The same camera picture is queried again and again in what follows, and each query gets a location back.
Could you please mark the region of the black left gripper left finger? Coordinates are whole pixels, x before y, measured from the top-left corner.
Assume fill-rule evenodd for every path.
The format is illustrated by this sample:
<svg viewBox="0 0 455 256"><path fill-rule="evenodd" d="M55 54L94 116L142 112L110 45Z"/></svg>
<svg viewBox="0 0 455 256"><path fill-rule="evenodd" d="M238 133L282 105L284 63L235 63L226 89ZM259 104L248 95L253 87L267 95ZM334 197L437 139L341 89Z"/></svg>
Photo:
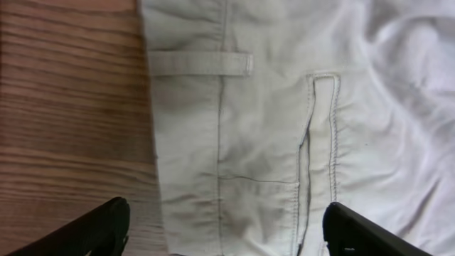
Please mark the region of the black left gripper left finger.
<svg viewBox="0 0 455 256"><path fill-rule="evenodd" d="M121 256L129 224L127 200L115 197L7 256Z"/></svg>

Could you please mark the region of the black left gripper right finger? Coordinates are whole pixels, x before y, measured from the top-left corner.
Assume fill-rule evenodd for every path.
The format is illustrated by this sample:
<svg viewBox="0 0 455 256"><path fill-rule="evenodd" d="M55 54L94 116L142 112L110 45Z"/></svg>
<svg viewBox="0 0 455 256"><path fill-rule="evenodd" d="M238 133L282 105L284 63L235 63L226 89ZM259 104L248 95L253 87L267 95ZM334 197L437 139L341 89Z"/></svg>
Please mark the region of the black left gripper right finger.
<svg viewBox="0 0 455 256"><path fill-rule="evenodd" d="M322 226L330 256L431 256L339 202L327 207Z"/></svg>

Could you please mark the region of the beige cotton shorts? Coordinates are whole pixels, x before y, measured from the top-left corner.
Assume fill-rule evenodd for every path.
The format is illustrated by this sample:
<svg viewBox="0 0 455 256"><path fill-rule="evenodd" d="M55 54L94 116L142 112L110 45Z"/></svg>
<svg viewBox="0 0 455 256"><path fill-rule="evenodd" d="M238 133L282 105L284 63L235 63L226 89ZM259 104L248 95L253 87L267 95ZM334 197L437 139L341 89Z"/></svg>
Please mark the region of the beige cotton shorts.
<svg viewBox="0 0 455 256"><path fill-rule="evenodd" d="M326 255L338 201L454 254L454 2L143 0L172 255Z"/></svg>

